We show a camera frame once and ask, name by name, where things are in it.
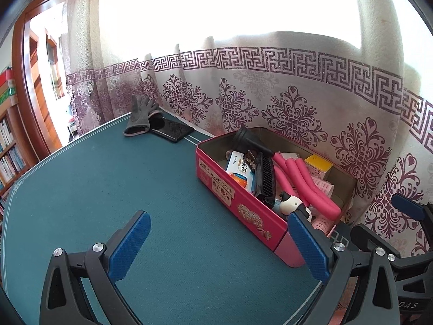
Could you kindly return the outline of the panda figurine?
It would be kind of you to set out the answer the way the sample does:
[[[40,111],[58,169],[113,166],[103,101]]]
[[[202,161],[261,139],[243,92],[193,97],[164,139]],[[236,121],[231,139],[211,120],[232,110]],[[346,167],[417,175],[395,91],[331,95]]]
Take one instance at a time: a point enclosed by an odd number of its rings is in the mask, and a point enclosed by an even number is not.
[[[305,208],[305,211],[307,213],[307,220],[309,222],[311,222],[312,221],[312,213],[311,213],[310,209],[306,208],[304,206],[304,203],[298,197],[296,197],[294,195],[289,195],[289,193],[282,191],[280,193],[280,200],[276,204],[277,211],[278,211],[279,215],[281,215],[282,218],[284,218],[285,220],[287,220],[288,216],[291,213],[294,213],[294,211],[297,210],[297,208],[299,208],[299,206],[302,206]]]

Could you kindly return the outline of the pink foam curler stick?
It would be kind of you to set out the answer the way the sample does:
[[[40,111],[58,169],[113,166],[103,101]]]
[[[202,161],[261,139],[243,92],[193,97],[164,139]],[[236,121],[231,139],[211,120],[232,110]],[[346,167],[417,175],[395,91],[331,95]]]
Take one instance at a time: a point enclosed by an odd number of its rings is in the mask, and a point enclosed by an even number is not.
[[[288,168],[286,161],[281,153],[275,153],[273,155],[275,177],[280,185],[280,188],[287,194],[295,197],[299,197],[298,192],[294,189],[288,176]]]

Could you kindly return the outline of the black folding comb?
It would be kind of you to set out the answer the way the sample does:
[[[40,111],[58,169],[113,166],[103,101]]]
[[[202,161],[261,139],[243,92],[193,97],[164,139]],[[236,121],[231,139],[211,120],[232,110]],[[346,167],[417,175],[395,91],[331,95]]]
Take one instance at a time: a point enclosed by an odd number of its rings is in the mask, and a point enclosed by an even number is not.
[[[254,196],[268,208],[274,207],[276,178],[270,157],[259,153],[255,160]]]

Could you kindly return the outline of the blue white medicine box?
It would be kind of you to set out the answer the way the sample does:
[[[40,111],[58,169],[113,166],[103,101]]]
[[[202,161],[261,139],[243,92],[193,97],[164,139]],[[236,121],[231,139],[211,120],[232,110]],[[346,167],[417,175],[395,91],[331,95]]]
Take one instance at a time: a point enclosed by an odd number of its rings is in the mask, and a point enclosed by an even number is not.
[[[228,163],[225,171],[246,191],[252,193],[254,172],[248,165],[243,153],[232,150],[228,156]]]

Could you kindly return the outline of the pink ribbed hair roller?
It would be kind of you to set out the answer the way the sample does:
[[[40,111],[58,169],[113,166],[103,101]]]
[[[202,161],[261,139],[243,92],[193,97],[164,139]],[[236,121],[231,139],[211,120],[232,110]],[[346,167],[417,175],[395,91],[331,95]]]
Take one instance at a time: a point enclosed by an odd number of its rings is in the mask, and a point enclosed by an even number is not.
[[[334,191],[334,185],[332,185],[332,183],[327,182],[327,181],[322,180],[322,179],[317,178],[317,177],[312,177],[312,179],[313,179],[313,182],[315,183],[315,185],[318,187],[318,189],[321,192],[323,192],[328,197],[332,196],[332,193]]]

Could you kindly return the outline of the pink foam curler pair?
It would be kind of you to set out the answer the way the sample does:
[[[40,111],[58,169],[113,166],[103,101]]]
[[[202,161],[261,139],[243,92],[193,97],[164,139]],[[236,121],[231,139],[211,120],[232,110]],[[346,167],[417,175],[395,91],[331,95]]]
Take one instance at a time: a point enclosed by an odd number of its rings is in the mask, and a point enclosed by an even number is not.
[[[288,158],[284,164],[289,179],[301,197],[306,198],[310,205],[327,219],[335,221],[340,216],[340,208],[315,185],[304,161],[301,158]]]

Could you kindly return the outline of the yellow pink small box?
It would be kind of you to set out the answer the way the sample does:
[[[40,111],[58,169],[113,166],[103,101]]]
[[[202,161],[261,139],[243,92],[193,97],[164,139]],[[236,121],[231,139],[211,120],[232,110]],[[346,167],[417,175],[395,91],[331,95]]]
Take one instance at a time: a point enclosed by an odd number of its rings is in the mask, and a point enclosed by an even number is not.
[[[327,180],[330,171],[333,168],[333,163],[331,161],[328,161],[316,154],[308,156],[304,160],[304,163],[307,167],[307,170],[313,177],[320,178],[322,180]]]

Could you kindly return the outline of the wooden bookshelf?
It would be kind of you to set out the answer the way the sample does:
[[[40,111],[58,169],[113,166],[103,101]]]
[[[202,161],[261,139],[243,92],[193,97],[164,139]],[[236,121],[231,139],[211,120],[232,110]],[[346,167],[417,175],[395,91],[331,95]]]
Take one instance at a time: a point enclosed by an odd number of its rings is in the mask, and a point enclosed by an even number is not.
[[[1,104],[1,220],[12,187],[37,163],[18,104],[11,100]]]

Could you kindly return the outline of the red pink storage box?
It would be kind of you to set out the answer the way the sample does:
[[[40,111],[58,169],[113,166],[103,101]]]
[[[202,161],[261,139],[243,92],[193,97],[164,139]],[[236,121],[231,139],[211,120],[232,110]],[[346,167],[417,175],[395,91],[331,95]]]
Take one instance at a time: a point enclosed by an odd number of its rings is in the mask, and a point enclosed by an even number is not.
[[[307,158],[309,154],[313,154],[313,151],[267,128],[248,129],[272,150],[296,152],[301,158]],[[259,199],[252,193],[241,188],[241,185],[235,183],[235,180],[229,178],[229,174],[226,173],[228,160],[225,152],[230,150],[234,136],[235,132],[231,132],[198,144],[196,150],[198,178],[276,256],[292,268],[303,266],[304,260],[288,233],[288,223],[283,218],[277,217],[270,208],[265,207],[264,203],[259,202]],[[357,181],[339,167],[331,168],[327,178],[334,185],[332,201],[344,213],[349,207]]]

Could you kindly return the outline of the patterned purple curtain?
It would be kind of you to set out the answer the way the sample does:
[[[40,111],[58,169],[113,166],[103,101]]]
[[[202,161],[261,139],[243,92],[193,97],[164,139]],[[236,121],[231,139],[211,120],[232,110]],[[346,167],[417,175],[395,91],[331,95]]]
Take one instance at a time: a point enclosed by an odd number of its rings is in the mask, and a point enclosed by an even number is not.
[[[63,18],[79,133],[133,95],[213,135],[263,126],[356,179],[347,222],[432,248],[391,205],[432,201],[432,32],[408,0],[66,0]]]

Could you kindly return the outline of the dark grey glove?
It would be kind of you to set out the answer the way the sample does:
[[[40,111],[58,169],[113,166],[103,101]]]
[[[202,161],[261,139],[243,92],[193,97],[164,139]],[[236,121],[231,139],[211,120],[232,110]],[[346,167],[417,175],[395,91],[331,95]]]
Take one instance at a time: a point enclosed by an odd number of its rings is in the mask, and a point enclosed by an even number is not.
[[[132,95],[131,115],[123,134],[133,137],[149,132],[150,118],[160,115],[159,104],[153,98],[144,95]]]

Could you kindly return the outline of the black notebook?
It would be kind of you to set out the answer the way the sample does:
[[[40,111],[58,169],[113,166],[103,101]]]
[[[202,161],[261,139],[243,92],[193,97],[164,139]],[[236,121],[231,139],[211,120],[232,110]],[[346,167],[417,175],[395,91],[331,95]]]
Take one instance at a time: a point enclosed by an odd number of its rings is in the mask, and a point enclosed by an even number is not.
[[[164,117],[152,117],[149,119],[150,132],[170,142],[177,143],[191,134],[193,127]]]

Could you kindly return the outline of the stacked colourful boxes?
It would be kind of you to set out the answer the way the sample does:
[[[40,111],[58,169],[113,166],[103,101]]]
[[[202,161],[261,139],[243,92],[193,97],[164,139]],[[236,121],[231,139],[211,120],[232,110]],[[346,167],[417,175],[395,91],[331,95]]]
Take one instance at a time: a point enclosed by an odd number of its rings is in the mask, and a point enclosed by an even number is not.
[[[0,104],[16,94],[14,73],[11,67],[7,67],[0,75]]]

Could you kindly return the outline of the wooden door frame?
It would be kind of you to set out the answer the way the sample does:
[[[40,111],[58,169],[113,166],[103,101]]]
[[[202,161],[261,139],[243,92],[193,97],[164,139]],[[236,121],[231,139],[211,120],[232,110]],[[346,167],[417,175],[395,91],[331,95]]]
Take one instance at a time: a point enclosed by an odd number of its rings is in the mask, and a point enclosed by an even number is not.
[[[42,89],[40,72],[36,69],[37,48],[31,41],[39,37],[30,29],[30,21],[37,15],[65,0],[33,0],[24,9],[14,25],[12,36],[12,70],[17,86],[18,107],[27,133],[30,164],[35,165],[60,147],[45,124],[37,95]]]

